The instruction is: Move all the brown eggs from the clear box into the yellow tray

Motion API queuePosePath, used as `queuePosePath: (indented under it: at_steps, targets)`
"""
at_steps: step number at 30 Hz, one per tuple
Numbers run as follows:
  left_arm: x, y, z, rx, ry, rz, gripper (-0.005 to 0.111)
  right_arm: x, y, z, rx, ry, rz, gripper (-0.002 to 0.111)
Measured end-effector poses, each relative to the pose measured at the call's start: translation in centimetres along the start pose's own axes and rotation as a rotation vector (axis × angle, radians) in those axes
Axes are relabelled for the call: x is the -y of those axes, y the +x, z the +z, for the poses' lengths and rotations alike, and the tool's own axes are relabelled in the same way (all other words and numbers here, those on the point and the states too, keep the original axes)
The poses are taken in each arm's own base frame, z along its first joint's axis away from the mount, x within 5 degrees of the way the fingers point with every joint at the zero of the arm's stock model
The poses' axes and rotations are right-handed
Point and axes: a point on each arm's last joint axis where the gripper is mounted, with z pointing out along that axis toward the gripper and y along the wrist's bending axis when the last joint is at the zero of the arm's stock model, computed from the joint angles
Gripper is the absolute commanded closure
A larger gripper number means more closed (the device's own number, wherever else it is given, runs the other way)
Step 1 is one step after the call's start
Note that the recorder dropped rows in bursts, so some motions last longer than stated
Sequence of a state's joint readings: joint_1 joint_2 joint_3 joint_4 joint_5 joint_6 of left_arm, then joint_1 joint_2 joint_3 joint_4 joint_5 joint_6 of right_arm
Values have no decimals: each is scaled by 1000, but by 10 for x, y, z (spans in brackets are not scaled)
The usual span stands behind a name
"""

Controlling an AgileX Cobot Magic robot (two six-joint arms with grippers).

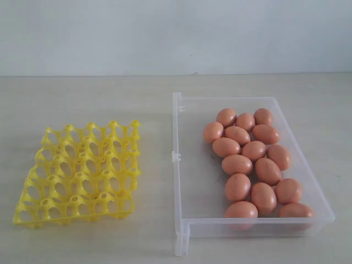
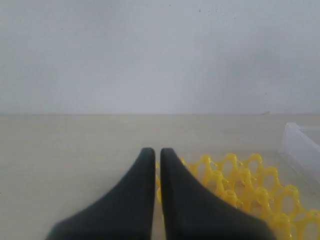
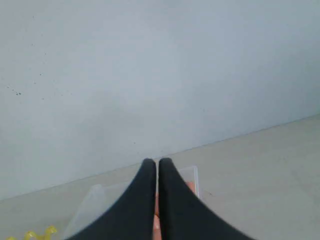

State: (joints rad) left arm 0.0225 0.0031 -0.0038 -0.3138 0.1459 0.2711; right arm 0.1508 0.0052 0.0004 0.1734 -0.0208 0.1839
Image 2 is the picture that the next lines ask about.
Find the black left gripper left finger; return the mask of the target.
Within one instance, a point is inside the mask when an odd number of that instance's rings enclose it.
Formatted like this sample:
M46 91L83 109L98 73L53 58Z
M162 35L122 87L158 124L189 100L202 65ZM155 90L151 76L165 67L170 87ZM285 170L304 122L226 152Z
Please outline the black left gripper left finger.
M48 240L149 240L155 205L155 151L144 147L102 198L58 222Z

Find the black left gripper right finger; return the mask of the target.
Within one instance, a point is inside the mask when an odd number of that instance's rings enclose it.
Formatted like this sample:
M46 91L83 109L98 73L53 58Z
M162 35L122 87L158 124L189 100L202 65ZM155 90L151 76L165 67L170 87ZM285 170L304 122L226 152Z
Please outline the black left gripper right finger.
M172 148L160 152L161 202L168 240L274 240L267 224L207 190Z

